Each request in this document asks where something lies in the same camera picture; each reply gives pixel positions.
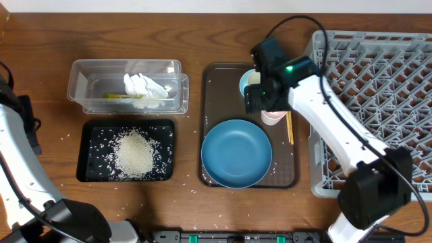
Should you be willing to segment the cream white cup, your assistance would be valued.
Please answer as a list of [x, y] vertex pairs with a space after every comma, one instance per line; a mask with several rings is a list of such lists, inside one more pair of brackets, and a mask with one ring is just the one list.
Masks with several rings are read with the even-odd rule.
[[250, 73], [247, 79], [248, 85], [252, 84], [260, 84], [261, 83], [261, 74], [259, 72], [253, 71]]

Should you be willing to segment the pink cup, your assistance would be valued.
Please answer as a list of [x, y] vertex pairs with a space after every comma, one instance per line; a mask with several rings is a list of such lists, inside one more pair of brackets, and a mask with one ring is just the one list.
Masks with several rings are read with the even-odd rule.
[[261, 120], [264, 124], [268, 126], [274, 126], [277, 124], [283, 117], [285, 117], [287, 114], [286, 111], [274, 111], [274, 112], [268, 112], [268, 111], [261, 111]]

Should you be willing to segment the dark blue plate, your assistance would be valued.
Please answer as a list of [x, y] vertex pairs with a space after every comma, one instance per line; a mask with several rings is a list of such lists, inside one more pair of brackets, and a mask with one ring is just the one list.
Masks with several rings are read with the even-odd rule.
[[256, 124], [231, 119], [217, 124], [205, 136], [200, 159], [214, 182], [226, 188], [248, 188], [266, 176], [273, 148]]

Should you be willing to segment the white tissue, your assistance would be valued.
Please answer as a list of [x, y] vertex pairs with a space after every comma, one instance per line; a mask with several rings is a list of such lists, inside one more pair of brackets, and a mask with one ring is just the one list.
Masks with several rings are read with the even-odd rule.
[[131, 97], [142, 99], [166, 99], [168, 92], [153, 79], [142, 75], [124, 75], [126, 94]]

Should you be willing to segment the pile of white rice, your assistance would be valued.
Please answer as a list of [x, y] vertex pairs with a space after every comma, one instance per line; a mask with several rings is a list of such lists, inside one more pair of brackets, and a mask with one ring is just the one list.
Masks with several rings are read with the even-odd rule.
[[123, 128], [109, 140], [104, 155], [111, 181], [166, 180], [173, 165], [170, 146], [138, 128]]

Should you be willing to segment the yellow green snack wrapper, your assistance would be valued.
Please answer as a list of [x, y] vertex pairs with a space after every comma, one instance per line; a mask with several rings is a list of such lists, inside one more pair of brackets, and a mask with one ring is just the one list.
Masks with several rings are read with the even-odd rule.
[[114, 94], [105, 93], [103, 95], [104, 99], [141, 99], [143, 95], [127, 95], [127, 94]]

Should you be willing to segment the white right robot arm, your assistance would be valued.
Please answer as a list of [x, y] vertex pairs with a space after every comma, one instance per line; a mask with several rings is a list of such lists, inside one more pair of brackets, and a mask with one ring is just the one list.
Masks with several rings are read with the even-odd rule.
[[335, 96], [307, 56], [290, 59], [275, 38], [250, 51], [258, 84], [244, 89], [247, 113], [301, 114], [335, 155], [346, 177], [337, 200], [341, 213], [329, 227], [332, 242], [360, 242], [374, 226], [411, 201], [412, 157], [371, 134]]

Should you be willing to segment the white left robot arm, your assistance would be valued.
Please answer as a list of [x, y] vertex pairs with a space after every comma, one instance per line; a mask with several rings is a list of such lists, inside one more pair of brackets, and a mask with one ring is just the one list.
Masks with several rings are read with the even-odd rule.
[[92, 204], [67, 199], [37, 156], [28, 96], [13, 92], [11, 73], [1, 78], [1, 198], [11, 233], [2, 242], [139, 242], [129, 221], [109, 222]]

